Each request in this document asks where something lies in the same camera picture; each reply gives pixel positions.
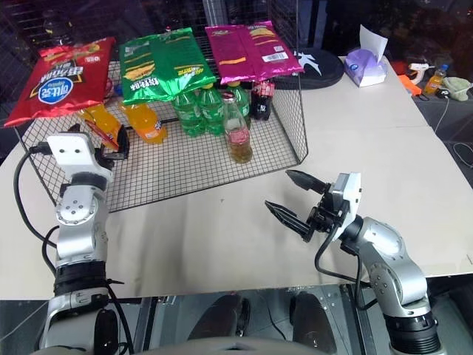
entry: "orange object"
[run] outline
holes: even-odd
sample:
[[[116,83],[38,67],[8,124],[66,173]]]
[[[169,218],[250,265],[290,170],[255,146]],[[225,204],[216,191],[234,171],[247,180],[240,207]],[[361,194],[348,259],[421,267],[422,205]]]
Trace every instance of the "orange object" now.
[[[103,104],[81,109],[78,114],[86,121],[87,126],[102,138],[105,146],[118,150],[118,131],[121,123],[108,112]]]
[[[161,121],[146,104],[120,105],[121,110],[128,116],[128,121],[136,133],[147,143],[162,143],[168,137],[168,131]]]
[[[407,92],[413,96],[419,96],[422,93],[422,89],[411,82],[411,79],[407,75],[398,75],[399,80],[407,89]]]

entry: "black cable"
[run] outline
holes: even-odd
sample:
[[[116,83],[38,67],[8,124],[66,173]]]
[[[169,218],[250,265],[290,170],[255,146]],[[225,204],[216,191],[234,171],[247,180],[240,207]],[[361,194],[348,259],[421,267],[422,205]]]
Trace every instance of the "black cable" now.
[[[112,302],[117,309],[118,316],[120,317],[121,324],[123,325],[123,329],[125,331],[126,342],[128,343],[128,351],[130,354],[134,354],[135,350],[133,349],[132,334],[130,333],[130,328],[128,326],[128,322],[126,321],[123,309],[121,308],[121,304],[118,302],[117,296],[115,295],[115,292],[112,290],[112,287],[110,287],[110,284],[109,284],[110,282],[111,280],[107,280],[106,287],[109,290],[110,298],[112,299]]]
[[[316,266],[316,269],[317,269],[318,272],[321,272],[321,273],[326,274],[328,276],[333,276],[333,277],[337,277],[339,279],[350,281],[352,283],[356,283],[356,279],[354,279],[353,277],[343,275],[343,274],[339,274],[338,272],[329,271],[329,270],[326,270],[325,268],[322,268],[320,266],[321,256],[323,255],[323,253],[325,253],[328,246],[332,242],[332,238],[333,238],[333,235],[335,234],[335,231],[336,231],[336,229],[334,229],[331,233],[328,234],[327,239],[325,239],[325,241],[322,243],[321,247],[317,251],[316,258],[314,259],[314,264]],[[361,281],[361,284],[363,286],[370,287],[370,284],[366,283],[364,281]]]
[[[59,226],[52,227],[50,231],[47,232],[46,237],[44,237],[44,240],[43,240],[43,245],[41,246],[41,255],[43,256],[43,260],[46,263],[47,267],[50,268],[54,276],[56,275],[56,268],[54,267],[51,260],[47,256],[46,248],[47,248],[47,242],[50,240],[52,233],[58,228]]]
[[[118,346],[123,346],[123,349],[121,349],[121,352],[118,353],[118,355],[125,355],[126,351],[128,350],[128,343],[127,342],[121,342],[118,344]]]
[[[19,188],[19,181],[20,181],[20,172],[21,168],[23,168],[24,162],[27,161],[31,156],[30,152],[24,153],[23,157],[21,157],[18,165],[15,169],[15,174],[13,175],[13,192],[15,194],[16,204],[18,206],[18,210],[20,211],[21,219],[23,220],[26,227],[42,242],[44,242],[45,238],[31,225],[30,220],[28,220],[28,216],[26,211],[24,210],[23,203],[21,202],[20,196],[20,188]],[[56,244],[53,242],[47,241],[46,242],[49,246],[53,248],[56,247]]]
[[[284,339],[284,340],[287,340],[286,339],[286,336],[284,335],[284,333],[282,333],[281,329],[278,328],[278,326],[276,325],[276,323],[273,321],[273,315],[271,314],[271,310],[269,308],[269,305],[268,305],[268,301],[266,301],[266,299],[258,292],[258,295],[263,299],[263,301],[265,301],[265,304],[266,304],[266,309],[268,310],[268,315],[269,315],[269,321],[271,322],[271,325],[274,327],[274,329],[277,330],[277,332],[279,334],[281,334],[281,337]]]
[[[360,311],[366,311],[373,307],[376,303],[378,303],[378,300],[375,298],[371,302],[367,303],[366,305],[362,305],[360,303],[360,284],[361,284],[361,270],[363,268],[363,265],[361,264],[361,258],[359,255],[356,256],[356,259],[358,261],[358,270],[356,271],[356,282],[355,282],[355,305],[356,308],[359,309]]]

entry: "red chip bag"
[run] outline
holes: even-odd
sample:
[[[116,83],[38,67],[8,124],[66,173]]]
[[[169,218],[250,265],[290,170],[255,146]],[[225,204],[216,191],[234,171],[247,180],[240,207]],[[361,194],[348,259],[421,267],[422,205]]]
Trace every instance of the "red chip bag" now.
[[[5,126],[67,115],[102,103],[114,42],[108,37],[81,47],[42,50]]]

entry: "metal wire rack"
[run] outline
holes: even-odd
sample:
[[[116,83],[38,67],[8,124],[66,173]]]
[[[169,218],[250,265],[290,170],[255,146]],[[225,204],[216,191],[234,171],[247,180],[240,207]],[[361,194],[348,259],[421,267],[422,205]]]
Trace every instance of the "metal wire rack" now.
[[[21,36],[27,48],[41,49],[52,45],[51,38],[43,33],[41,17],[31,18],[21,22],[25,17],[12,13],[24,1],[6,1],[6,12],[9,24],[14,26],[18,36]],[[72,1],[76,5],[90,1]],[[36,1],[38,4],[55,4],[55,8],[66,11],[70,5],[61,5],[56,1]],[[99,1],[101,4],[89,11],[104,11],[108,1]],[[278,34],[286,44],[297,48],[297,1],[164,1],[170,6],[167,9],[168,19],[157,17],[161,7],[155,1],[141,1],[139,26],[135,26],[132,35],[121,34],[116,36],[113,27],[105,30],[95,29],[81,31],[77,24],[85,23],[74,21],[75,32],[81,38],[95,40],[103,36],[118,37],[118,43],[149,34],[148,32],[163,32],[164,28],[192,26],[206,60],[211,69],[217,74],[211,48],[204,32],[208,24],[225,23],[253,23],[259,20],[271,19]],[[175,3],[184,11],[178,13]],[[115,3],[111,3],[111,12],[118,11]],[[120,13],[123,18],[130,17],[125,12]],[[109,65],[109,77],[114,84],[120,82],[120,65],[117,57]],[[251,146],[253,159],[247,164],[234,163],[228,153],[224,137],[215,137],[210,134],[197,138],[190,138],[184,134],[170,103],[154,102],[149,106],[158,114],[168,130],[169,137],[163,144],[144,143],[130,128],[127,129],[130,139],[130,153],[127,160],[118,160],[113,169],[114,182],[107,190],[109,210],[116,212],[146,203],[165,200],[170,197],[188,194],[203,189],[209,189],[233,181],[251,178],[268,172],[285,169],[301,163],[307,156],[307,139],[305,135],[304,118],[302,113],[302,98],[300,89],[289,87],[285,82],[276,82],[276,92],[273,98],[273,110],[268,121],[253,121],[251,126]],[[119,97],[112,97],[106,108],[125,126],[129,126],[126,116],[118,108]],[[72,125],[79,123],[81,130],[92,136],[95,146],[100,146],[100,139],[94,136],[86,124],[77,115],[68,115],[53,119],[37,119],[21,137],[25,148],[29,148],[44,141],[48,135],[68,130]],[[53,203],[59,200],[59,191],[66,179],[61,169],[56,166],[53,157],[37,155],[33,158],[34,167],[41,178],[48,195]]]

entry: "white tabletop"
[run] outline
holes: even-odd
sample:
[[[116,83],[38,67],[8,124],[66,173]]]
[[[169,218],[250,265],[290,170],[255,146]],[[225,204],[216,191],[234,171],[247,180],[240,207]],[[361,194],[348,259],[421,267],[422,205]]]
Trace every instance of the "white tabletop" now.
[[[340,172],[361,172],[358,213],[394,226],[426,275],[473,272],[473,191],[394,72],[362,89],[344,76],[333,87],[303,92],[303,102],[309,155],[296,169],[327,182]],[[11,187],[21,155],[17,146],[0,167],[0,299],[47,299],[54,280],[41,243],[21,222]],[[29,165],[21,193],[39,231],[57,224]],[[314,269],[322,236],[302,242],[264,200],[306,218],[319,197],[274,172],[116,212],[107,222],[107,277],[126,283],[115,286],[119,297],[339,282]],[[322,263],[355,271],[354,258],[338,244]]]

